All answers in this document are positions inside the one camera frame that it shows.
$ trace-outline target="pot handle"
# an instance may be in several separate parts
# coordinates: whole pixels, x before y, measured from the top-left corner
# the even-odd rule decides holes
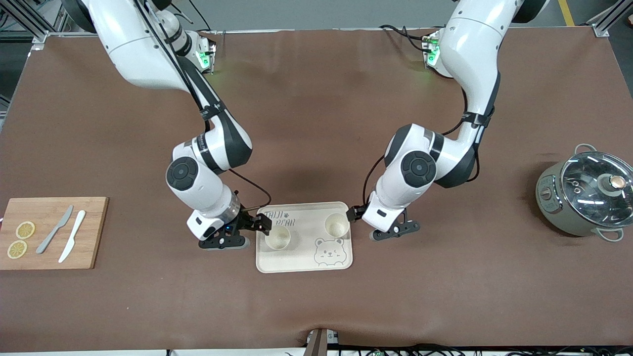
[[[591,229],[591,232],[595,233],[596,235],[600,236],[601,239],[607,241],[607,242],[618,242],[620,241],[623,237],[624,237],[624,231],[622,229],[617,229],[617,230],[602,230],[598,227],[596,227],[595,229]],[[607,238],[604,235],[604,232],[617,232],[618,234],[618,238],[617,239],[610,239]]]
[[[589,151],[597,151],[597,149],[593,145],[588,144],[588,143],[581,143],[578,146],[576,146],[576,148],[573,149],[573,153],[577,155],[578,149],[581,147],[589,148]]]

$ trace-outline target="lemon slice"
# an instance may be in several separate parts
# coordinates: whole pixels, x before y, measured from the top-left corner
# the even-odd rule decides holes
[[[18,239],[28,239],[33,236],[33,233],[35,233],[35,224],[30,221],[21,223],[15,229],[15,236],[18,236]]]
[[[24,256],[24,254],[27,252],[27,246],[28,245],[26,241],[14,241],[9,245],[9,249],[6,250],[6,254],[12,260],[20,258]]]

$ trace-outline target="cup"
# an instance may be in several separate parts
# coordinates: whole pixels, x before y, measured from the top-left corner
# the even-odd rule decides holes
[[[290,231],[285,226],[275,225],[264,240],[266,245],[273,250],[283,250],[290,244]]]
[[[349,231],[348,218],[341,213],[333,213],[325,219],[325,232],[333,238],[341,238]]]

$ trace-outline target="silver knife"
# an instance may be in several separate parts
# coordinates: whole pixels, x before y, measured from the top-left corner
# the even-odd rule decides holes
[[[84,221],[85,210],[79,210],[77,213],[77,217],[75,218],[75,225],[73,225],[73,231],[70,233],[70,237],[68,238],[68,242],[66,243],[66,247],[64,247],[64,252],[61,253],[60,260],[57,262],[62,263],[68,257],[70,252],[75,247],[75,235],[79,230],[79,225],[81,225],[82,221]]]
[[[64,213],[64,216],[61,217],[60,222],[57,223],[57,225],[55,225],[55,227],[53,228],[53,231],[51,231],[50,234],[48,234],[48,236],[46,236],[46,239],[44,241],[42,241],[42,243],[37,247],[37,250],[35,250],[35,253],[44,253],[44,250],[46,250],[46,248],[48,247],[48,244],[51,243],[51,240],[53,239],[53,236],[55,236],[55,234],[57,233],[57,230],[61,229],[64,225],[66,225],[66,223],[68,222],[68,219],[70,219],[70,214],[73,213],[73,206],[70,205],[68,207],[68,210],[66,210],[66,212]]]

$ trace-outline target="brown table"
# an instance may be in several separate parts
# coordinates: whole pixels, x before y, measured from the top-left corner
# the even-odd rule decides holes
[[[358,204],[398,127],[444,131],[462,113],[459,85],[397,35],[216,39],[212,84],[254,144],[239,171],[273,203]],[[297,346],[316,327],[366,345],[632,344],[633,231],[571,238],[533,197],[577,143],[633,162],[633,103],[610,44],[589,28],[511,29],[499,68],[481,175],[412,204],[419,233],[375,243],[359,222],[349,269],[262,274],[253,247],[199,249],[165,184],[172,148],[203,129],[189,95],[128,84],[96,38],[49,38],[0,136],[0,208],[28,196],[110,205],[93,270],[0,273],[0,351]],[[247,205],[264,199],[222,179]]]

